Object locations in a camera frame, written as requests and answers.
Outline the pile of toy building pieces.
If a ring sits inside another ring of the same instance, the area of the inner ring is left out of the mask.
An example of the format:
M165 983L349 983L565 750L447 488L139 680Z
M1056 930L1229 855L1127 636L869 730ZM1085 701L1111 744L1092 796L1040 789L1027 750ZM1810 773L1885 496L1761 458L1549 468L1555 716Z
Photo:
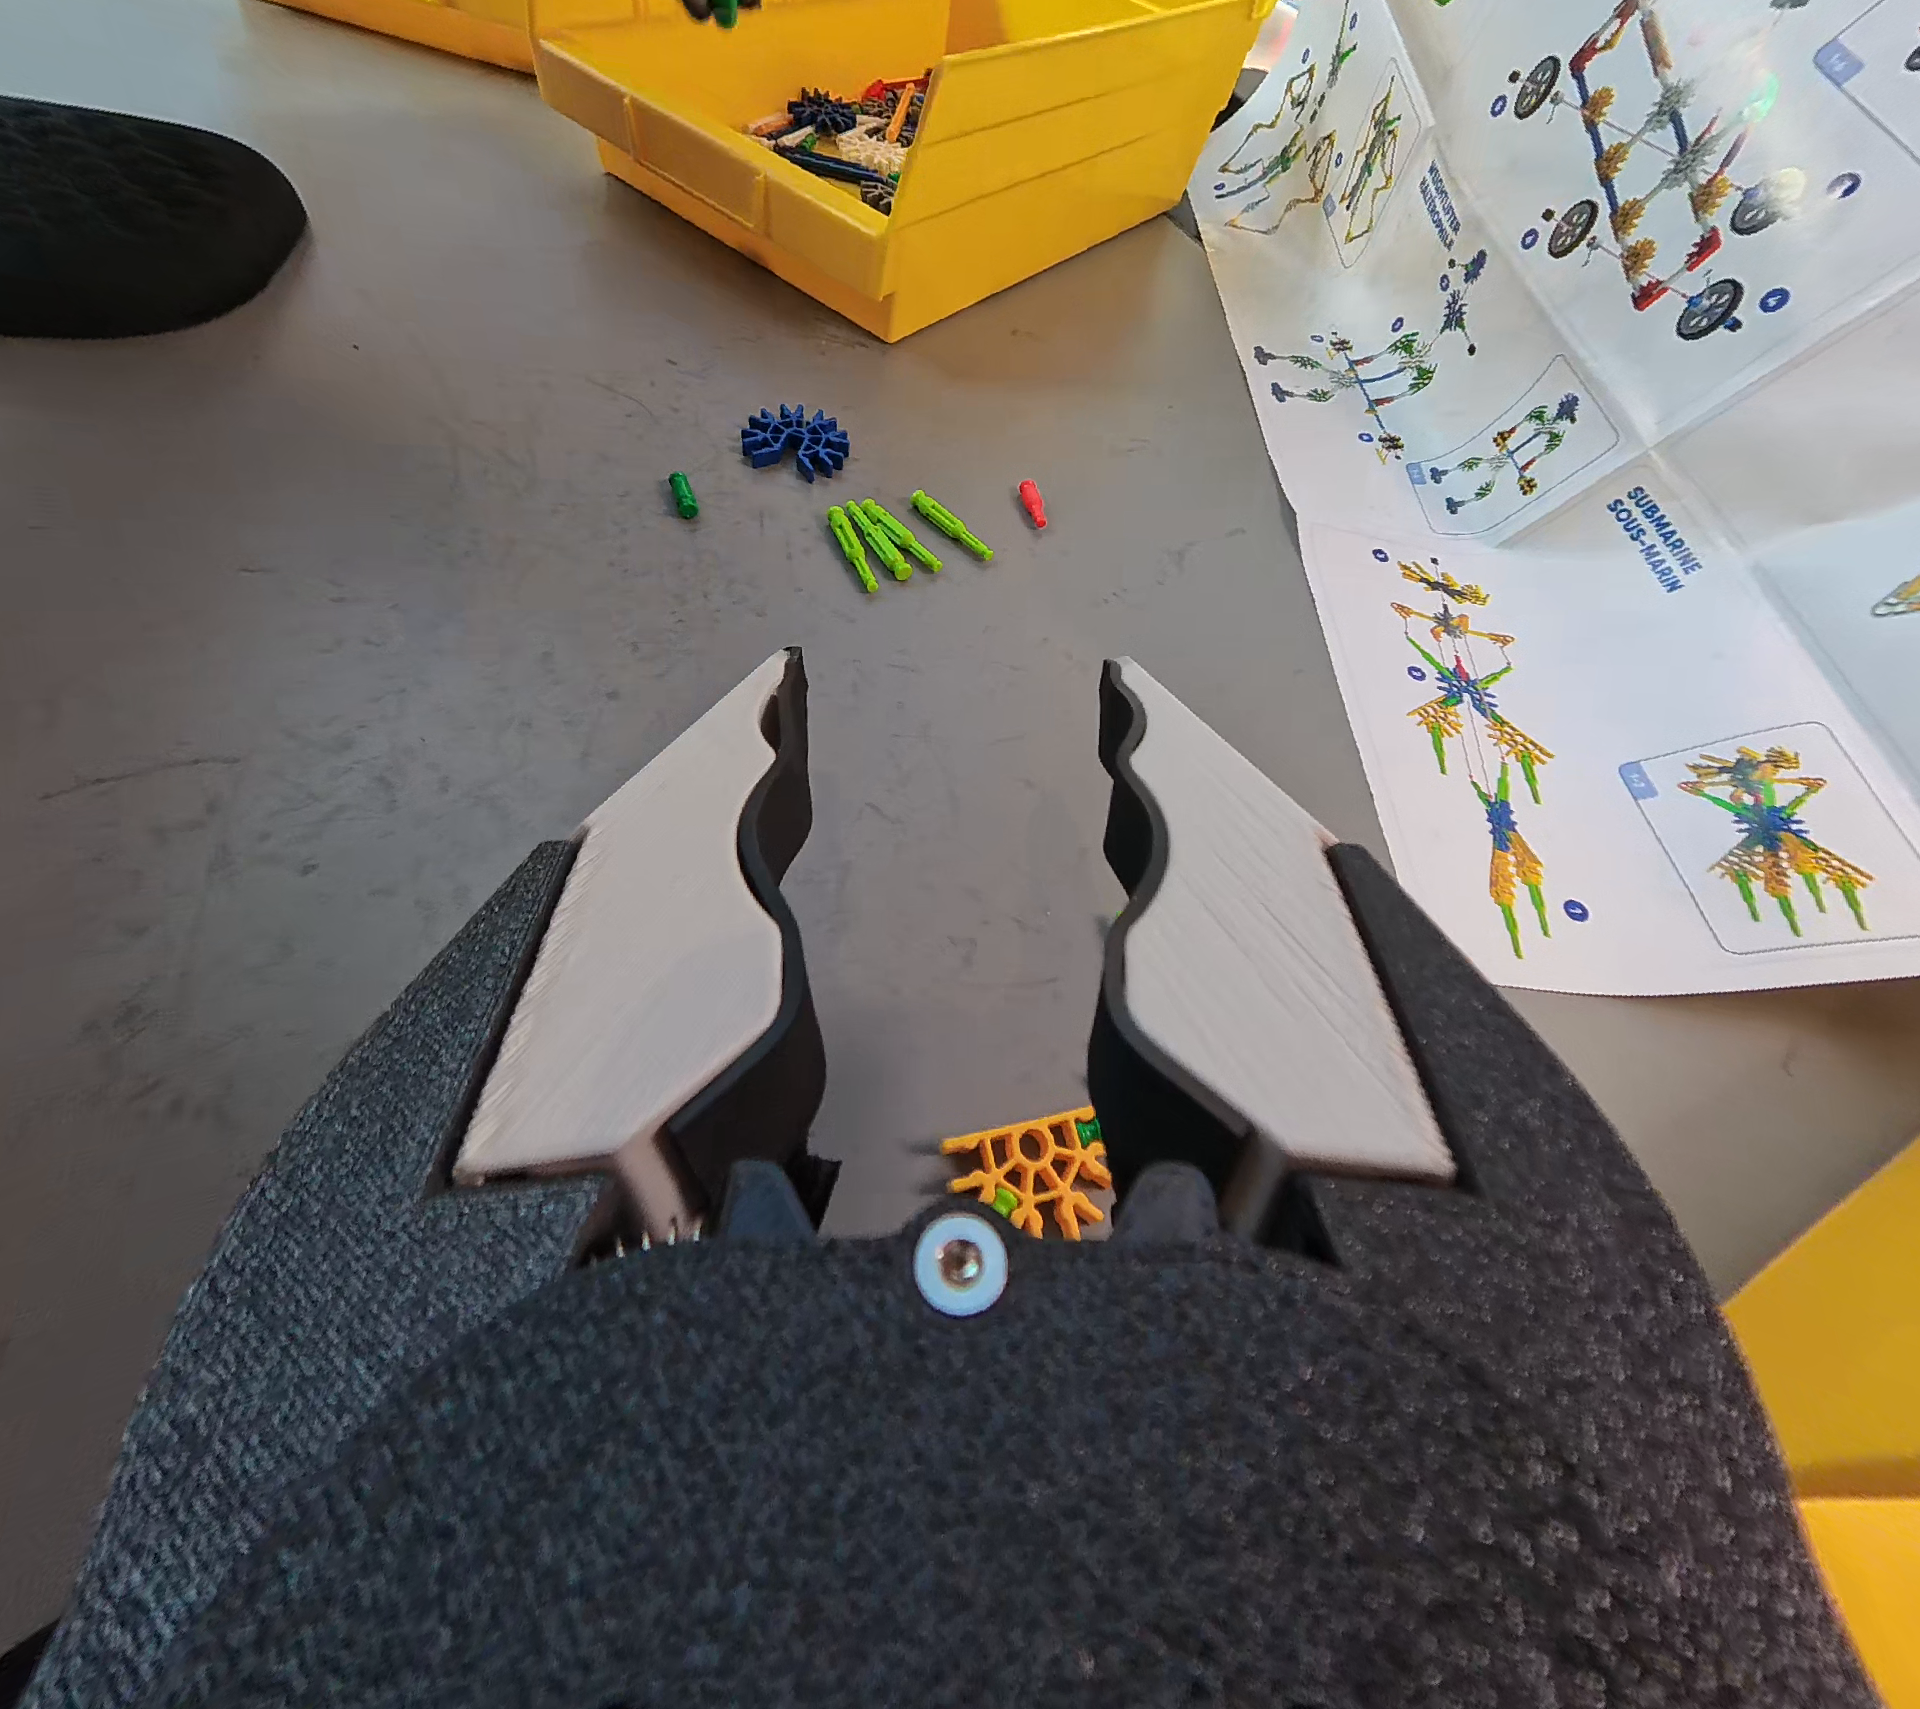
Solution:
M851 191L891 215L900 177L921 140L932 71L877 78L858 93L806 86L740 132L808 176Z

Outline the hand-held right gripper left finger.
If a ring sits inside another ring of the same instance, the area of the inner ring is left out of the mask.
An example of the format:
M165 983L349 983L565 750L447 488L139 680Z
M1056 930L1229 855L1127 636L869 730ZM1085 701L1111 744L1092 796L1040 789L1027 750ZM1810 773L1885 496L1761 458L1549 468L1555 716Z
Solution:
M782 880L812 825L805 654L770 654L582 822L453 1180L607 1175L639 1236L816 1236L827 1089Z

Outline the orange fan connector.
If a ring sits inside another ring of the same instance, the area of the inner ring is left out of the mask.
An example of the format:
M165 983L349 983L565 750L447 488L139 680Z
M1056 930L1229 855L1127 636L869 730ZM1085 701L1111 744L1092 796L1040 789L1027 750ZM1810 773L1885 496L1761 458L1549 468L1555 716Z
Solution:
M1071 1121L1077 1108L948 1135L938 1150L948 1161L966 1164L951 1177L948 1191L973 1195L990 1207L989 1196L997 1182L1004 1182L1027 1196L1023 1222L1004 1218L1011 1227L1032 1239L1058 1234L1082 1240L1088 1227L1107 1222L1107 1205L1114 1201L1117 1189L1105 1135L1085 1149L1079 1144Z

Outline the printed instruction sheet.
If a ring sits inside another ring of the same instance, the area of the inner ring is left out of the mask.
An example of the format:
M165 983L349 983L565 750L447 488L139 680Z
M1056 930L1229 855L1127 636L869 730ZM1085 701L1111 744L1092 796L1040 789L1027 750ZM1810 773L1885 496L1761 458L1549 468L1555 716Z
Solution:
M1192 202L1409 892L1916 976L1916 0L1302 0Z

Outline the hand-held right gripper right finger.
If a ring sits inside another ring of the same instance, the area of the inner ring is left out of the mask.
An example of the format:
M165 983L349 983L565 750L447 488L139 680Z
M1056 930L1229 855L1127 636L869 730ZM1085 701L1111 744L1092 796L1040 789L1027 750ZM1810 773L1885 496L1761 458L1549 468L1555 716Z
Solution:
M1260 1240L1296 1175L1453 1186L1332 835L1132 659L1102 667L1099 755L1123 906L1087 1085L1117 1234Z

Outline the grey desk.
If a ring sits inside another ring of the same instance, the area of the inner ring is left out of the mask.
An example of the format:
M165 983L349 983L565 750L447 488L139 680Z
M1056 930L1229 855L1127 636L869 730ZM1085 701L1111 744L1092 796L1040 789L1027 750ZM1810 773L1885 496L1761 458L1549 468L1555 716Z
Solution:
M1223 127L887 341L408 107L363 260L303 262L320 340L268 349L274 296L186 335L174 420L122 378L5 607L9 737L114 672L157 710L36 779L238 802L282 870L389 802L400 880L493 883L186 1284L19 1702L1877 1704L1664 1196L1398 877L1192 202ZM782 401L839 474L744 459ZM869 549L863 592L869 496L940 575ZM582 822L788 646L816 1236L457 1185ZM1330 832L1453 1186L1296 1175L1260 1240L1117 1195L1077 1243L948 1191L948 1135L1094 1108L1108 659Z

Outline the black rounded object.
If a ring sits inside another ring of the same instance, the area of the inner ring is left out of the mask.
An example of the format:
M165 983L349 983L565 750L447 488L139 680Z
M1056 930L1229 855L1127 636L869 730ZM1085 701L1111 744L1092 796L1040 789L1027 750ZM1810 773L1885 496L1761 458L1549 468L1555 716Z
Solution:
M116 340L253 302L308 231L254 147L170 119L3 100L3 334Z

